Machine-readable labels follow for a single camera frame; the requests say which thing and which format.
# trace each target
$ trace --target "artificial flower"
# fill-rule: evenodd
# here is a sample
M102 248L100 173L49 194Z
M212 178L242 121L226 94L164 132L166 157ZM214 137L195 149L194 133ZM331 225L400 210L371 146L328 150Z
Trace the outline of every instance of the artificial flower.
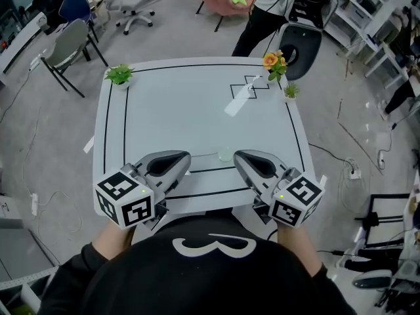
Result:
M277 63L277 61L278 61L277 56L270 52L264 56L264 59L262 60L262 64L264 68L266 68L267 70L271 70L271 68L273 67L273 65L275 65L275 63Z

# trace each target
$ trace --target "power strip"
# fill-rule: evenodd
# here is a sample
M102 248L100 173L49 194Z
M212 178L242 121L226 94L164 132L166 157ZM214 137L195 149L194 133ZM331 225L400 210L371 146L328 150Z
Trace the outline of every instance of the power strip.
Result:
M362 178L362 172L360 169L357 169L353 172L353 174L350 172L350 180L358 180Z

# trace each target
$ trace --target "white table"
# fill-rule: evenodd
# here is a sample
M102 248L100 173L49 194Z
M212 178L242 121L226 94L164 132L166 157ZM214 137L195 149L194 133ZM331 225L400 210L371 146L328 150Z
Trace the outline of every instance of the white table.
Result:
M268 77L260 58L181 58L131 67L135 70L128 91L112 88L108 79L102 83L94 181L149 153L186 150L193 156L191 175L167 196L169 213L183 214L253 203L255 193L233 160L219 160L217 153L226 148L269 152L314 175L296 104L284 102L278 83L268 85L260 78L250 90L251 98L233 97L256 75ZM285 78L281 84L287 84ZM94 208L103 215L98 205Z
M388 45L386 43L382 43L379 48L377 49L377 51L374 51L364 62L364 64L369 63L373 57L376 56L376 54L381 51L381 49L383 49L384 51L384 55L379 59L379 61L368 71L365 73L365 77L369 77L384 61L386 60L390 60L390 62L392 63L392 65L397 69L398 71L398 76L391 79L390 81L387 81L384 85L384 88L388 89L391 85L395 84L397 81L399 81L400 79L404 79L404 81L408 80L408 73L407 73L407 69L405 67L401 68L396 59L395 59L395 54L393 53L393 51L391 49L389 49Z
M414 186L420 184L419 172L416 171ZM408 282L420 283L420 275L417 274L417 263L420 262L420 247L415 243L417 228L413 227L413 214L410 213L410 201L415 196L414 188L411 190L403 212L404 223L404 248L400 255L400 269L394 278L404 280L404 283L397 285L395 290L404 293L420 293L420 290Z

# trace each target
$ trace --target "black sweatshirt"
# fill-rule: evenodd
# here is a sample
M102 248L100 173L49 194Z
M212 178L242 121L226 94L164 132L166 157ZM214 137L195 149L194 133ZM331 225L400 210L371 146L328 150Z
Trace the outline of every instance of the black sweatshirt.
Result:
M38 314L355 314L326 272L232 220L186 217L111 261L86 245Z

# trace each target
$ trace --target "cable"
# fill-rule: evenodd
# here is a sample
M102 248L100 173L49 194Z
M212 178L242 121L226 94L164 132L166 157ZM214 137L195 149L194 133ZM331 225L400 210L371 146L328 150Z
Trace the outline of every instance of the cable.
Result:
M266 10L266 12L268 12L271 8L273 8L278 2L279 2L280 0L277 0L269 9L267 9ZM283 16L285 16L285 14L286 14L286 12L287 12L287 5L289 4L289 0L286 0L286 7L285 7L285 9L284 9L284 12L283 12ZM270 40L270 42L268 43L268 45L267 45L267 49L265 49L265 52L264 52L264 54L263 54L263 56L265 56L265 54L267 53L267 51L268 51L268 48L270 48L270 44L271 44L271 42L272 42L272 40L273 40L273 38L274 38L274 36L276 35L276 33L277 32L279 32L280 31L280 29L278 29L277 31L275 31L274 33L273 33L273 36L271 37L271 40Z
M31 72L30 72L30 71L28 71L28 74L26 75L25 82L23 82L23 84L22 84L22 86L19 88L18 92L16 92L16 94L14 95L14 98L13 98L13 100L12 100L11 104L10 104L9 106L7 106L6 110L3 112L3 115L1 116L1 119L0 119L0 124L2 123L3 119L5 118L7 111L9 111L9 110L10 110L10 108L13 106L14 101L16 100L16 98L18 98L18 95L19 95L20 91L24 88L25 84L28 82L28 79L29 79L29 75L30 75L30 74L31 74Z
M44 247L42 247L42 248L43 249L45 248L52 255L52 257L55 259L55 261L58 263L58 265L61 266L60 261L57 259L57 257L54 255L54 253L39 239L39 237L36 234L34 234L31 230L30 230L30 232L31 232L31 235L33 237L37 238L39 240L39 242L44 245Z
M399 232L398 234L396 234L394 237L392 237L388 242L387 242L387 244L386 244L386 248L385 248L385 255L387 256L387 258L389 259L389 260L392 260L392 261L411 261L411 262L414 262L414 263L416 263L417 265L419 265L419 261L414 261L414 260L411 260L411 259L395 259L395 258L391 258L391 257L389 257L388 255L387 255L387 249L388 249L388 247L389 247L389 243L394 239L394 238L396 238L396 237L398 237L400 234L403 234L403 233L405 233L405 232L409 232L409 231L412 231L412 230L415 230L415 229L417 229L417 227L418 226L420 226L420 224L418 224L418 225L416 225L416 226L413 226L413 228L410 228L409 230L404 230L404 231L402 231L402 232ZM343 255L346 255L346 256L349 256L349 257L359 257L359 258L365 258L364 256L362 256L362 255L350 255L350 254L347 254L347 253L345 253L344 251L338 251L338 250L334 250L334 251L326 251L326 250L319 250L319 251L317 251L317 252L324 252L324 253L331 253L332 255L339 255L339 256L343 256Z
M252 10L253 10L254 2L255 2L255 0L252 0L251 6L250 6L250 8L249 8L249 12L248 12L248 20L249 20L249 18L251 17L251 12L252 12Z
M340 173L340 178L339 178L339 185L338 185L338 191L337 191L337 200L341 203L341 205L343 207L345 207L347 210L349 210L351 213L354 214L359 214L363 211L363 206L359 209L359 210L354 210L353 208L349 207L349 204L346 202L345 200L345 195L343 194L345 189L348 189L352 192L352 201L357 201L359 199L359 201L361 200L362 202L366 202L366 197L362 197L362 199L360 199L360 197L355 197L355 193L364 193L366 196L369 195L369 192L367 190L367 186L366 186L366 182L364 177L362 176L360 170L359 170L359 166L357 164L357 162L355 162L353 159L351 158L347 158L346 163L343 162L343 171L341 171ZM348 166L348 164L350 164L351 169L353 171L355 171L356 173L359 171L360 174L360 178L351 178L350 174L350 167ZM357 188L355 189L354 186L361 184L361 188Z
M37 132L38 132L38 123L39 123L39 116L40 116L40 113L41 113L41 107L39 107L38 108L38 116L37 116L37 121L36 121L36 125L35 125L35 132L33 133L33 136L32 136L32 139L31 139L31 144L30 144L30 146L29 146L29 148L28 148L28 151L26 152L26 155L25 155L25 158L24 158L24 160L23 160L23 163L22 163L22 181L23 181L23 183L24 183L24 186L25 186L25 188L26 188L26 190L28 191L28 193L29 193L29 195L31 196L31 197L33 197L33 194L32 194L32 192L31 192L31 190L28 188L28 185L26 184L26 182L25 182L25 178L24 178L24 169L25 169L25 162L26 162L26 160L27 160L27 158L28 158L28 156L29 156L29 154L30 154L30 152L31 152L31 149L32 149L32 146L33 146L33 143L34 143L34 141L35 141L35 137L36 137L36 135L37 135ZM46 207L50 202L51 202L51 200L52 200L52 198L57 194L57 193L61 193L63 196L65 196L69 201L71 201L71 203L73 204L73 206L74 206L74 209L77 211L77 215L78 215L78 217L79 217L79 226L77 227L77 229L76 230L70 230L70 233L76 233L76 232L78 232L78 231L80 231L81 230L81 227L82 227L82 219L81 219L81 215L80 215L80 212L79 212L79 210L77 209L77 206L76 206L76 204L74 203L74 201L72 201L64 192L62 192L61 190L57 190L57 191L55 191L51 196L50 196L50 198L48 199L48 201L45 203L45 204L40 204L40 203L37 203L37 205L39 206L39 207ZM58 239L55 241L55 243L53 243L53 244L50 244L50 245L47 245L43 240L42 240L42 238L41 238L41 235L40 235L40 233L39 233L39 220L41 219L41 216L42 216L42 214L44 213L46 211L46 209L44 209L44 210L42 210L39 214L37 214L37 216L36 216L36 221L37 221L37 232L36 232L36 237L38 238L38 240L49 250L49 252L50 253L52 253L51 252L51 250L48 248L48 246L53 246L53 245L55 245L57 242L58 242ZM58 221L56 221L56 223L57 223L57 225L59 225L59 227L61 227L62 228L62 225L61 225L61 223L59 223Z
M276 33L277 33L277 31L275 31L275 32L273 33L273 36L271 37L270 42L268 42L267 49L265 49L263 56L265 56L265 54L266 54L266 53L267 53L267 51L268 51L268 48L270 48L270 44L271 44L271 42L272 42L272 40L273 40L274 36L276 35Z
M394 130L394 128L395 128L395 126L396 126L396 124L394 124L392 127L392 129L390 130L390 132L389 132L389 148L387 149L387 150L379 150L378 151L378 156L377 156L377 165L378 165L378 168L380 169L380 170L383 170L383 169L385 169L385 160L383 159L383 160L380 160L380 157L379 157L379 155L381 154L381 152L390 152L391 151L391 148L392 148L392 131Z
M317 145L315 145L315 144L309 144L308 143L308 145L309 146L312 146L312 147L317 147L317 148L319 148L319 149L321 149L321 150L323 150L323 151L325 151L325 152L327 152L329 155L331 155L334 159L337 159L337 160L339 160L339 161L343 161L343 162L347 162L351 167L352 167L352 174L354 174L354 168L353 168L353 165L351 164L351 162L349 162L349 161L347 161L347 160L344 160L344 159L341 159L341 158L339 158L339 157L337 157L337 156L335 156L334 154L332 154L329 150L326 150L325 148L322 148L322 147L319 147L319 146L317 146Z
M73 203L73 206L74 206L74 209L77 211L77 214L78 214L78 217L79 217L79 226L75 229L75 230L70 230L70 233L72 233L72 234L74 234L74 233L76 233L76 232L78 232L78 231L80 231L81 230L81 226L82 226L82 220L81 220L81 216L80 216L80 213L79 213L79 210L77 209L77 206L76 206L76 204L74 203L74 201L72 201L71 199L70 199L70 197L68 197L65 193L63 193L61 190L57 190L57 191L55 191L51 196L50 196L50 198L49 198L49 200L47 201L47 203L46 204L39 204L38 203L38 205L39 206L41 206L41 207L46 207L49 203L50 203L50 201L52 200L52 198L55 196L55 194L57 194L57 193L61 193L63 196L65 196L69 201L71 201L72 203ZM57 240L53 243L53 244L49 244L49 245L47 245L43 240L42 240L42 238L41 238L41 234L39 233L39 220L41 219L41 216L42 216L42 214L45 212L45 211L47 211L46 209L44 209L44 210L42 210L39 214L38 214L38 216L37 216L37 238L39 239L39 241L45 246L45 247L48 247L48 246L54 246L55 244L57 244L58 243L58 238L57 238ZM59 227L61 227L62 228L62 225L61 225L61 223L60 222L58 222L58 221L56 221L56 223L57 223L57 225L59 225Z
M191 155L191 158L198 158L200 156L210 156L210 155L216 155L218 152L210 153L210 154L200 154L200 155Z
M32 193L31 193L31 190L28 188L28 186L26 185L26 182L25 182L25 177L24 177L24 168L25 168L25 162L26 162L26 159L28 158L29 152L30 152L30 151L31 151L31 149L32 149L33 142L34 142L35 137L36 137L37 132L38 132L38 123L39 123L39 113L40 113L40 111L41 111L41 107L39 107L39 108L38 108L37 123L36 123L36 126L35 126L35 132L34 132L34 134L33 134L33 136L32 136L31 144L29 145L28 151L26 152L25 159L24 159L24 161L22 162L22 181L23 181L23 183L24 183L24 185L25 185L26 190L27 190L27 191L28 191L28 193L29 193L29 196L32 196Z
M344 251L338 251L338 250L334 250L334 251L326 251L326 250L319 250L317 252L325 252L325 253L331 253L332 255L339 255L339 256L343 256L343 255L347 255L349 257L358 257L358 258L364 258L361 255L349 255L348 253L345 253Z
M398 260L398 261L413 261L413 260L409 260L409 259L394 259L394 258L391 258L391 257L389 257L389 256L388 256L388 254L387 254L387 250L388 250L388 248L390 247L389 243L390 243L390 242L391 242L394 238L397 238L400 234L405 234L406 232L409 232L409 231L415 230L415 229L417 229L417 227L418 227L418 226L420 226L420 224L415 225L415 226L413 226L412 228L410 228L410 229L408 229L408 230L403 230L403 231L401 231L400 233L396 234L394 237L392 237L392 238L391 238L391 239L387 242L387 244L386 244L386 246L385 246L385 255L387 256L387 258L388 258L388 259L390 259L390 260Z
M13 280L13 279L12 279L12 277L11 277L11 275L9 274L9 272L8 272L8 271L7 271L7 269L6 269L5 264L3 264L3 261L1 261L1 259L0 259L0 263L1 263L1 265L3 266L3 268L5 269L5 272L7 273L7 275L9 276L9 279L10 279L10 280Z
M268 235L267 240L270 240L271 236L275 234L276 232L277 232L277 228Z

